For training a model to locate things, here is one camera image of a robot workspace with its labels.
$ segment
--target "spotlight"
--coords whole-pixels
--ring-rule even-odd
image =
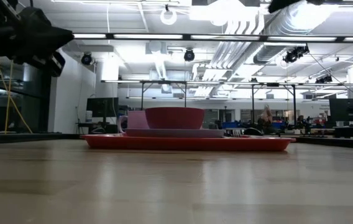
[[[324,81],[325,82],[328,82],[328,83],[331,83],[332,82],[332,77],[330,75],[324,77]]]
[[[283,60],[286,63],[296,62],[299,58],[302,58],[304,54],[309,53],[308,46],[305,47],[295,47],[293,50],[288,50]]]
[[[326,83],[326,81],[324,80],[324,78],[318,78],[315,83],[318,83],[318,84],[324,84]]]
[[[195,59],[195,53],[193,53],[192,49],[187,49],[185,56],[183,57],[186,62],[191,62]]]
[[[94,60],[92,59],[91,52],[84,52],[81,62],[83,65],[92,65]]]

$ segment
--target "yellow cable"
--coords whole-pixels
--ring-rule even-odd
[[[0,76],[1,76],[1,80],[2,80],[2,84],[4,84],[4,88],[5,90],[8,92],[8,94],[11,94],[11,90],[8,90],[7,85],[5,84],[4,81],[4,76],[2,75],[1,72],[1,68],[0,68]],[[16,112],[19,114],[19,116],[21,117],[21,120],[23,121],[23,123],[25,124],[25,126],[27,127],[27,129],[30,131],[31,134],[33,134],[32,130],[30,129],[29,125],[27,125],[25,119],[23,118],[23,116],[21,115],[21,112],[19,112],[19,110],[17,109],[16,103],[14,101],[14,99],[10,98],[10,100],[12,101],[12,104],[14,105]]]
[[[9,73],[9,84],[8,84],[8,90],[11,89],[11,80],[12,80],[12,71],[14,70],[14,61],[11,60],[11,71]],[[5,128],[4,128],[4,133],[7,134],[7,129],[8,129],[8,114],[9,114],[9,99],[11,99],[11,92],[8,92],[8,103],[7,103],[7,113],[5,117]]]

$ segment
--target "cable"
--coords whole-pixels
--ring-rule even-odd
[[[324,67],[320,64],[320,62],[315,59],[315,57],[314,57],[311,53],[308,53],[308,54],[320,65],[320,67],[322,67],[322,68],[324,69],[324,71],[326,71],[326,72],[328,73],[328,75],[330,75],[331,77],[333,77],[333,79],[337,80],[337,82],[339,82],[340,85],[342,85],[343,87],[345,87],[345,88],[348,90],[348,92],[351,91],[351,92],[353,93],[353,90],[351,90],[350,88],[348,88],[347,86],[345,86],[345,84],[344,84],[343,82],[339,81],[334,75],[331,74],[331,72],[329,72],[326,68],[324,68]]]
[[[108,22],[108,33],[110,33],[110,22],[109,22],[109,6],[106,7],[106,21]]]
[[[8,90],[7,85],[5,84],[4,76],[2,75],[1,68],[0,68],[0,76],[1,76],[2,84],[4,84],[5,90],[10,94],[11,90]],[[32,130],[31,130],[30,127],[29,127],[29,125],[27,125],[27,123],[26,123],[25,119],[23,118],[21,112],[20,112],[19,109],[17,108],[14,99],[10,98],[10,100],[12,101],[12,104],[14,105],[16,112],[17,112],[17,113],[19,114],[19,116],[21,117],[22,122],[25,124],[25,126],[27,127],[27,129],[29,130],[29,132],[30,132],[31,134],[33,134]]]
[[[14,61],[11,60],[11,71],[9,72],[9,84],[8,84],[8,90],[11,89],[11,82],[12,82],[12,71],[14,70]],[[7,112],[6,112],[6,117],[5,117],[5,128],[4,128],[4,134],[7,134],[7,129],[8,129],[8,115],[9,115],[9,101],[11,99],[11,92],[8,92],[8,102],[7,102]]]
[[[78,93],[78,101],[77,101],[77,106],[76,106],[77,128],[79,128],[78,126],[79,126],[79,124],[81,123],[81,119],[80,119],[80,117],[78,116],[78,108],[80,107],[81,91],[82,91],[82,89],[83,89],[83,72],[82,72],[82,70],[80,70],[80,75],[81,75],[81,78],[80,78],[80,91],[79,91],[79,93]]]
[[[114,116],[116,117],[116,122],[114,123],[114,120],[112,119],[113,123],[114,124],[117,124],[117,114],[116,114],[116,110],[114,109],[114,94],[113,94],[113,83],[110,83],[110,85],[112,86],[112,109],[113,109],[113,113],[114,113]]]

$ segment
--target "camera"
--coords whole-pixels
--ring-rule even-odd
[[[187,49],[185,56],[183,57],[186,62],[191,62],[195,59],[195,53],[193,53],[192,49]]]
[[[83,65],[92,65],[94,60],[92,59],[91,52],[84,52],[83,57],[81,58],[81,63]]]

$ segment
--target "person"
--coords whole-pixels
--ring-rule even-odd
[[[272,127],[273,116],[270,111],[269,105],[265,105],[264,111],[261,117],[258,119],[258,126],[264,132],[264,134],[270,134],[274,132]]]

